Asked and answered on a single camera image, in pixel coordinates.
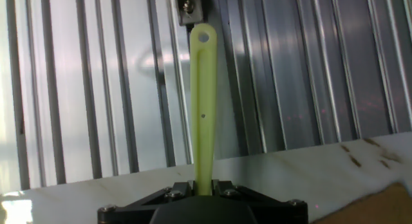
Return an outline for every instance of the metal clamp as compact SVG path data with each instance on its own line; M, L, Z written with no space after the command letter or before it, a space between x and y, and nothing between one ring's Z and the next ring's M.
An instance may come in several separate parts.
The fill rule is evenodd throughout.
M181 26L203 21L201 0L176 0L176 2Z

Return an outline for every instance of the black mount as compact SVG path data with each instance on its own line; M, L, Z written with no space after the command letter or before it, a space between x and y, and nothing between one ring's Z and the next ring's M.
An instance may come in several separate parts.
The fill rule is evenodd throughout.
M176 182L125 207L97 211L98 224L308 223L304 201L280 202L232 182L212 181L212 196L195 196L196 184Z

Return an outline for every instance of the yellow-green plastic stick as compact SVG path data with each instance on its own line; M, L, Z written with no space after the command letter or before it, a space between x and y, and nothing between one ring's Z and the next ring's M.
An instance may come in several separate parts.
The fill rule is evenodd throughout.
M192 29L190 42L195 193L211 195L216 123L216 31L208 24L198 24Z

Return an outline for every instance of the screw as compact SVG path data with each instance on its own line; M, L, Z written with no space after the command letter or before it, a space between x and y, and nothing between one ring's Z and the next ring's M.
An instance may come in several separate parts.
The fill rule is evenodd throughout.
M111 212L111 211L114 211L116 208L117 208L116 205L110 204L110 205L105 205L105 206L103 206L103 207L100 208L100 209L101 209L101 211L103 211L103 212Z
M194 4L190 0L186 0L186 2L183 4L183 11L185 11L187 14L191 14L194 9Z
M291 205L293 205L293 206L296 206L296 205L298 205L298 204L300 204L300 203L302 203L302 202L303 202L303 201L298 200L298 199L292 199L292 200L288 201L288 203L291 204Z
M233 196L233 195L237 195L238 192L234 189L227 189L225 190L225 192L223 192L226 196Z
M171 191L170 193L166 194L168 197L171 198L178 198L180 196L183 196L182 192L180 191Z

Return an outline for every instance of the marble table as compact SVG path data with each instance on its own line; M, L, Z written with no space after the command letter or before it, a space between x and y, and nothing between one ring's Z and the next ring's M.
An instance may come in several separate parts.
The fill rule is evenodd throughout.
M213 177L280 201L304 200L313 221L393 182L411 194L412 133L219 160ZM193 166L184 165L11 192L0 197L0 223L96 223L103 205L128 205L193 178Z

